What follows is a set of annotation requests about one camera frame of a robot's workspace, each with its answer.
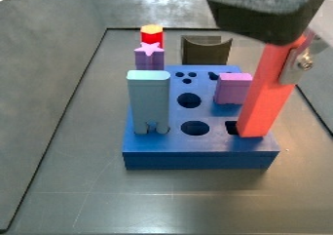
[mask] orange block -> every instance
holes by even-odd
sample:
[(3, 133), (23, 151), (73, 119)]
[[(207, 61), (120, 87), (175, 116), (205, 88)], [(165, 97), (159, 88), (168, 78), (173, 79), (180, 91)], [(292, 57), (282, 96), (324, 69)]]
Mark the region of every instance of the orange block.
[(140, 41), (147, 44), (160, 43), (163, 48), (163, 26), (156, 24), (145, 25), (140, 28)]
[(301, 36), (286, 46), (265, 45), (237, 121), (237, 131), (241, 137), (264, 137), (273, 125), (296, 87), (296, 85), (281, 85), (278, 77), (290, 50), (296, 49), (304, 41), (305, 37)]

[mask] metal screw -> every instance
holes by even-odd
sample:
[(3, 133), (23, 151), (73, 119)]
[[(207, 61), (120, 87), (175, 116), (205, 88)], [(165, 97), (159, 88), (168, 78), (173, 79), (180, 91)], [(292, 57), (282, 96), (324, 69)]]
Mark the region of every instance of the metal screw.
[(297, 67), (304, 71), (308, 71), (313, 68), (313, 58), (308, 50), (305, 50), (305, 52), (297, 57)]

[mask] blue base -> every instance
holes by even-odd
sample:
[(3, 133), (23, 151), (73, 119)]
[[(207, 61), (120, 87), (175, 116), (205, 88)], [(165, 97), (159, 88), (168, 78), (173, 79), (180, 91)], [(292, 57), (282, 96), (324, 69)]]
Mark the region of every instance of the blue base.
[[(148, 169), (267, 169), (272, 164), (280, 147), (273, 135), (241, 138), (227, 132), (225, 122), (237, 121), (241, 106), (219, 105), (213, 102), (215, 80), (208, 72), (241, 72), (237, 66), (223, 65), (169, 65), (171, 72), (171, 131), (160, 135), (153, 124), (147, 135), (133, 132), (133, 119), (129, 109), (124, 136), (124, 161), (128, 170)], [(199, 107), (184, 108), (177, 98), (184, 93), (196, 94)], [(201, 136), (187, 135), (183, 124), (200, 121), (209, 126), (209, 132)], [(199, 126), (188, 127), (192, 134), (204, 132)]]

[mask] round hole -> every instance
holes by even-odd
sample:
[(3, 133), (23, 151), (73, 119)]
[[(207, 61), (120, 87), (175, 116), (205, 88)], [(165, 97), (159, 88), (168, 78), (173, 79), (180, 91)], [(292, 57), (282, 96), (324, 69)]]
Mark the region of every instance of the round hole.
[(177, 73), (176, 73), (176, 76), (177, 76), (177, 77), (184, 77), (184, 73), (183, 73), (183, 72), (177, 72)]
[(191, 76), (191, 77), (196, 77), (196, 73), (191, 72), (191, 73), (189, 73), (189, 76)]
[(201, 99), (196, 94), (184, 93), (179, 96), (177, 102), (185, 108), (196, 108), (201, 104)]
[(209, 126), (204, 122), (191, 121), (183, 124), (183, 132), (189, 136), (203, 136), (209, 132)]
[(183, 82), (184, 82), (185, 84), (189, 84), (192, 81), (193, 81), (193, 80), (189, 79), (189, 78), (187, 78), (187, 79), (183, 80)]

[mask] purple cube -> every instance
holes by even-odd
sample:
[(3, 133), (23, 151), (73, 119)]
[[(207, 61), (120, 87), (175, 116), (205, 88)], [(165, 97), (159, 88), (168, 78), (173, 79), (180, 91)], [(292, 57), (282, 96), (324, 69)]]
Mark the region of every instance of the purple cube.
[(217, 79), (215, 102), (217, 104), (244, 104), (251, 87), (248, 73), (221, 73)]

